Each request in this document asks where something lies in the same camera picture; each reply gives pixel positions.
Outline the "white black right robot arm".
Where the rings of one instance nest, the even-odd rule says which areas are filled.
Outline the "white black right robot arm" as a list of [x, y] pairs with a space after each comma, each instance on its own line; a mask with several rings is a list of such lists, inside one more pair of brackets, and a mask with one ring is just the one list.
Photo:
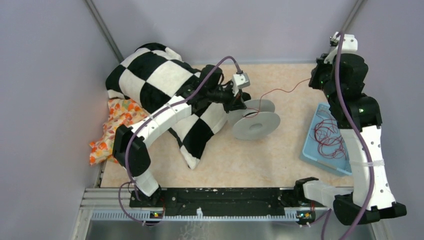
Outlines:
[[363, 93], [368, 65], [353, 53], [340, 57], [324, 53], [316, 63], [308, 85], [321, 90], [327, 99], [345, 143], [353, 189], [343, 190], [315, 177], [303, 178], [295, 182], [294, 202], [299, 206], [320, 203], [345, 226], [405, 216], [407, 208], [395, 199], [386, 176], [380, 106]]

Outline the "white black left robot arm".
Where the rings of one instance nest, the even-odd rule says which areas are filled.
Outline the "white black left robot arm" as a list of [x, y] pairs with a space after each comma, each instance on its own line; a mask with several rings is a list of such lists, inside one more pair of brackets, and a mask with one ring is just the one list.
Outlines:
[[218, 66], [208, 65], [207, 75], [192, 84], [184, 86], [171, 99], [145, 119], [127, 127], [117, 128], [112, 156], [126, 170], [134, 185], [135, 195], [149, 207], [160, 202], [160, 185], [150, 172], [151, 158], [148, 148], [172, 126], [184, 120], [206, 104], [222, 104], [224, 111], [244, 110], [246, 105], [242, 89], [250, 86], [248, 74], [242, 70], [235, 73], [231, 80], [220, 85], [212, 75]]

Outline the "grey plastic cable spool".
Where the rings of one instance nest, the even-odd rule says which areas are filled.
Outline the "grey plastic cable spool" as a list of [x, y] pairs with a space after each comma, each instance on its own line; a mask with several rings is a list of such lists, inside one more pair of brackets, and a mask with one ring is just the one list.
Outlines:
[[230, 111], [227, 121], [235, 138], [254, 141], [265, 138], [280, 125], [275, 104], [268, 99], [251, 99], [244, 102], [246, 109]]

